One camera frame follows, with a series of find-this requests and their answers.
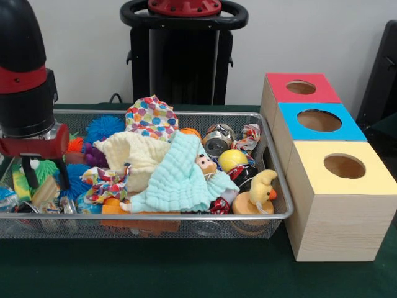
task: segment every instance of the purple toy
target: purple toy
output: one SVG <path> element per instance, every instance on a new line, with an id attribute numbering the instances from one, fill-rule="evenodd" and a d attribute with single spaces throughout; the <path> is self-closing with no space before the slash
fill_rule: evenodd
<path id="1" fill-rule="evenodd" d="M 84 152 L 84 157 L 86 159 L 86 164 L 90 167 L 108 168 L 106 156 L 100 152 L 96 147 L 92 146 L 90 143 L 84 145 L 86 147 Z"/>

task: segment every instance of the red box top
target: red box top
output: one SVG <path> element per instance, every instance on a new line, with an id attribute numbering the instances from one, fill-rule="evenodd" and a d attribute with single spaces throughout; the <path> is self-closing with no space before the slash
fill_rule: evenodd
<path id="1" fill-rule="evenodd" d="M 266 76 L 277 102 L 341 103 L 322 73 L 267 73 Z"/>

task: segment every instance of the white towel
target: white towel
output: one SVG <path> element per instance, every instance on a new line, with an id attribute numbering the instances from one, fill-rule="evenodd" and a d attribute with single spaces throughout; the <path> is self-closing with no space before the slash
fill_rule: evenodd
<path id="1" fill-rule="evenodd" d="M 154 169 L 160 164 L 171 144 L 133 132 L 118 132 L 94 146 L 106 156 L 110 169 L 118 171 L 125 163 L 132 166 L 127 182 L 128 192 L 141 192 L 148 187 Z"/>

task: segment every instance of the wooden cube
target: wooden cube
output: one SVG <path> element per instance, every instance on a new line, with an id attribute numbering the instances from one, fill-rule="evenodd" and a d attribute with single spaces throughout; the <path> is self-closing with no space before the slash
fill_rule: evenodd
<path id="1" fill-rule="evenodd" d="M 397 184 L 367 142 L 294 141 L 285 220 L 297 261 L 373 261 L 397 209 Z"/>
<path id="2" fill-rule="evenodd" d="M 321 73 L 267 73 L 262 93 L 261 114 L 273 131 L 279 102 L 341 103 Z"/>
<path id="3" fill-rule="evenodd" d="M 366 141 L 342 104 L 279 103 L 273 139 L 287 172 L 294 140 Z"/>

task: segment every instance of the yellow box top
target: yellow box top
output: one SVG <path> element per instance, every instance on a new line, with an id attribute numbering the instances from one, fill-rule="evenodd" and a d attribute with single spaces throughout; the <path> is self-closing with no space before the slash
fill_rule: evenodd
<path id="1" fill-rule="evenodd" d="M 397 183 L 367 142 L 294 141 L 315 194 L 397 195 Z"/>

